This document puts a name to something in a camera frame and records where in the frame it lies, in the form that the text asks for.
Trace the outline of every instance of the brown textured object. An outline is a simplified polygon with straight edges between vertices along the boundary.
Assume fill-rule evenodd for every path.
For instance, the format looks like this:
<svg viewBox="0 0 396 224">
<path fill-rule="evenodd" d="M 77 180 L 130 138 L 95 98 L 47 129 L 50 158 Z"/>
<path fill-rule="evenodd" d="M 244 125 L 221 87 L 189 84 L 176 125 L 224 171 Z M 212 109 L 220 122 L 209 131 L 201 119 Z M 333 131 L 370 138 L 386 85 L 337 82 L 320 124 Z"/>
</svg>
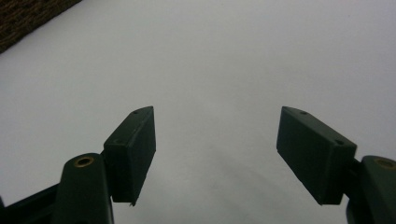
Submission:
<svg viewBox="0 0 396 224">
<path fill-rule="evenodd" d="M 0 0 L 0 54 L 81 0 Z"/>
</svg>

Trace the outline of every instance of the wicker basket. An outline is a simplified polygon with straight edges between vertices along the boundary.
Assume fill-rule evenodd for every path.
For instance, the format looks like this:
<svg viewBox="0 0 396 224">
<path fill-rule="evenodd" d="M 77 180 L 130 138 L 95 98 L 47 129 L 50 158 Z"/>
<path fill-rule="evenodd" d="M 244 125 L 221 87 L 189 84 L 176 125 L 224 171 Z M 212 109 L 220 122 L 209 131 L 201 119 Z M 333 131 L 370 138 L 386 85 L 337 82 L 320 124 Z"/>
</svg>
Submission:
<svg viewBox="0 0 396 224">
<path fill-rule="evenodd" d="M 81 0 L 0 0 L 0 53 Z"/>
</svg>

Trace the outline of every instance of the white tabletop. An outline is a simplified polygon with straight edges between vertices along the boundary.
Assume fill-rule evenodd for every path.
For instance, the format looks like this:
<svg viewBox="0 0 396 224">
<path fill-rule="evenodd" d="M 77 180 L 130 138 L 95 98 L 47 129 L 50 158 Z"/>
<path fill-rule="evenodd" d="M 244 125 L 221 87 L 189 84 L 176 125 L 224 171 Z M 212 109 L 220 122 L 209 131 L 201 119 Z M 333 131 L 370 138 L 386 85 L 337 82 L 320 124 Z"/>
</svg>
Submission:
<svg viewBox="0 0 396 224">
<path fill-rule="evenodd" d="M 153 105 L 157 153 L 115 223 L 347 223 L 276 152 L 280 108 L 365 155 L 396 159 L 394 1 L 84 0 L 0 55 L 0 195 L 63 165 Z"/>
</svg>

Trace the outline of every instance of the brown woven mat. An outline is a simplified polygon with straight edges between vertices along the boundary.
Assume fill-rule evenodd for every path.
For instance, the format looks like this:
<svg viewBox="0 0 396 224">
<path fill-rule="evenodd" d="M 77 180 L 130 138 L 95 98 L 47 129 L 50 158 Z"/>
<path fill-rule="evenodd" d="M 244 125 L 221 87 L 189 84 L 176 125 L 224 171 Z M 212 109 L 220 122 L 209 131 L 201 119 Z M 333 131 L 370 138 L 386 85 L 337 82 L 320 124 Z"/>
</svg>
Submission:
<svg viewBox="0 0 396 224">
<path fill-rule="evenodd" d="M 0 54 L 81 0 L 0 0 Z"/>
</svg>

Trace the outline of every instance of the woven texture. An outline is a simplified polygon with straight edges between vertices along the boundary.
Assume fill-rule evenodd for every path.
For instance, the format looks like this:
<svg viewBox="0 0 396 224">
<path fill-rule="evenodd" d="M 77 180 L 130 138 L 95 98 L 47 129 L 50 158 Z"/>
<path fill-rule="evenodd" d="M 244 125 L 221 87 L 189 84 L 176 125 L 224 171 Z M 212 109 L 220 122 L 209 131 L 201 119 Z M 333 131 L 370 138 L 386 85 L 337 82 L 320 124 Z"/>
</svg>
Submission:
<svg viewBox="0 0 396 224">
<path fill-rule="evenodd" d="M 0 0 L 0 53 L 81 0 Z"/>
</svg>

